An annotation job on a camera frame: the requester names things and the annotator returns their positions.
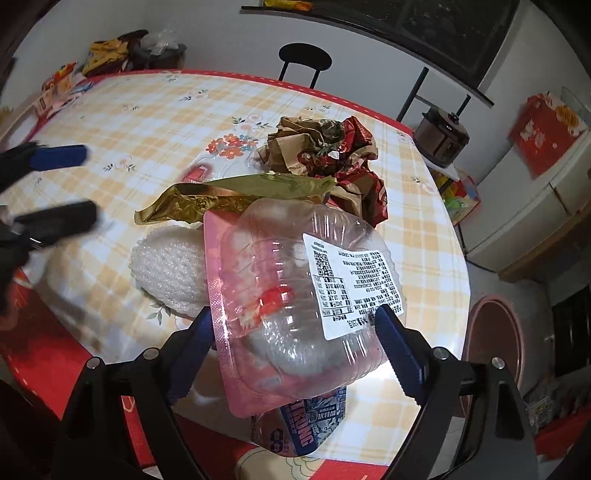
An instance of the blue gripper pad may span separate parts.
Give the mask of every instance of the blue gripper pad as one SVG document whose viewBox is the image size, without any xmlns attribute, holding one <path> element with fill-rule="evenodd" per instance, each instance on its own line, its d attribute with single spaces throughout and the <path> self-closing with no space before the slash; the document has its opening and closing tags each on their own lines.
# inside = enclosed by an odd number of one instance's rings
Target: blue gripper pad
<svg viewBox="0 0 591 480">
<path fill-rule="evenodd" d="M 170 368 L 170 387 L 166 397 L 171 405 L 189 394 L 195 376 L 215 342 L 212 311 L 209 307 L 204 307 L 199 312 L 188 330 L 189 332 L 185 330 L 183 333 L 188 333 L 190 337 Z"/>
<path fill-rule="evenodd" d="M 413 351 L 406 328 L 388 305 L 376 310 L 375 331 L 404 394 L 422 406 L 427 399 L 426 366 Z"/>
<path fill-rule="evenodd" d="M 29 159 L 29 166 L 37 171 L 79 167 L 87 158 L 88 149 L 84 145 L 37 147 L 35 153 Z"/>
</svg>

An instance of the chair leg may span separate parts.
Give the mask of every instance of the chair leg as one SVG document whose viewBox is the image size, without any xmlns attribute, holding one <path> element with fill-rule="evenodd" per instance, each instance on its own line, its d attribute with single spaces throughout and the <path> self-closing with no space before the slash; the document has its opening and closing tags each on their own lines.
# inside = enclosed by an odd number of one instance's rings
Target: chair leg
<svg viewBox="0 0 591 480">
<path fill-rule="evenodd" d="M 289 65 L 289 63 L 285 62 L 283 64 L 283 69 L 281 71 L 281 75 L 279 75 L 279 81 L 283 80 L 283 77 L 285 76 L 285 72 L 287 71 L 287 66 Z"/>
<path fill-rule="evenodd" d="M 404 118 L 404 115 L 406 115 L 406 112 L 408 112 L 408 108 L 410 107 L 410 104 L 413 102 L 414 98 L 417 96 L 418 90 L 421 87 L 421 85 L 423 84 L 423 82 L 425 81 L 425 77 L 427 76 L 427 73 L 429 73 L 429 69 L 427 67 L 423 67 L 421 74 L 418 76 L 417 81 L 414 83 L 413 89 L 408 94 L 408 98 L 406 99 L 406 102 L 404 102 L 404 105 L 402 106 L 400 113 L 396 117 L 397 122 L 402 123 L 402 119 Z"/>
<path fill-rule="evenodd" d="M 314 73 L 314 78 L 312 79 L 312 83 L 310 84 L 310 88 L 313 89 L 316 86 L 316 80 L 318 80 L 318 75 L 320 75 L 320 70 L 316 70 Z"/>
</svg>

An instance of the white label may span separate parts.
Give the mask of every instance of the white label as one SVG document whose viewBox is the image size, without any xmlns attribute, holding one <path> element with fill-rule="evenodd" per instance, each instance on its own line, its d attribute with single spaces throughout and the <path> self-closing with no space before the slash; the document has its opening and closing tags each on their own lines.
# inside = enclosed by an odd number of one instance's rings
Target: white label
<svg viewBox="0 0 591 480">
<path fill-rule="evenodd" d="M 306 256 L 318 300 L 324 338 L 332 340 L 367 328 L 375 310 L 387 303 L 404 312 L 381 252 L 353 252 L 304 233 Z"/>
</svg>

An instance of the bottle label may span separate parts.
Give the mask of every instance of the bottle label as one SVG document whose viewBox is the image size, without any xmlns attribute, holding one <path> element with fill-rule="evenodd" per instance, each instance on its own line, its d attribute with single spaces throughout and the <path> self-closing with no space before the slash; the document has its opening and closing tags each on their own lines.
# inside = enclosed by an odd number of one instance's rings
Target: bottle label
<svg viewBox="0 0 591 480">
<path fill-rule="evenodd" d="M 381 252 L 345 250 L 307 233 L 304 245 L 324 338 L 332 340 L 369 327 L 375 310 L 384 303 L 396 315 L 404 312 Z"/>
<path fill-rule="evenodd" d="M 345 418 L 346 397 L 347 387 L 340 387 L 325 395 L 281 407 L 283 420 L 298 456 L 311 454 L 333 433 Z M 271 442 L 272 447 L 285 441 L 282 431 L 274 431 L 272 435 L 282 438 Z"/>
</svg>

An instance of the plaid tablecloth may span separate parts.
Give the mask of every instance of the plaid tablecloth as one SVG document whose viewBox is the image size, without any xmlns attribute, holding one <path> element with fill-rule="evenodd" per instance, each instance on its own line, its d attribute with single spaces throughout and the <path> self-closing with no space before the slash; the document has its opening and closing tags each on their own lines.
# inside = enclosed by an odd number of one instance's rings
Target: plaid tablecloth
<svg viewBox="0 0 591 480">
<path fill-rule="evenodd" d="M 109 77 L 35 136 L 50 146 L 86 144 L 83 167 L 33 173 L 0 196 L 11 213 L 89 198 L 103 209 L 98 231 L 35 257 L 26 273 L 39 295 L 92 354 L 106 362 L 160 346 L 186 320 L 136 287 L 129 254 L 146 233 L 134 211 L 150 205 L 217 139 L 262 145 L 281 116 L 359 118 L 374 135 L 389 220 L 378 226 L 407 300 L 407 326 L 432 345 L 462 353 L 469 305 L 466 265 L 449 217 L 411 137 L 394 121 L 302 87 L 238 74 L 162 72 Z M 248 149 L 219 151 L 216 165 L 243 161 Z M 223 399 L 215 359 L 206 361 L 177 411 L 211 429 L 248 437 Z M 418 412 L 389 364 L 348 388 L 345 421 L 316 452 L 321 458 L 390 463 Z"/>
</svg>

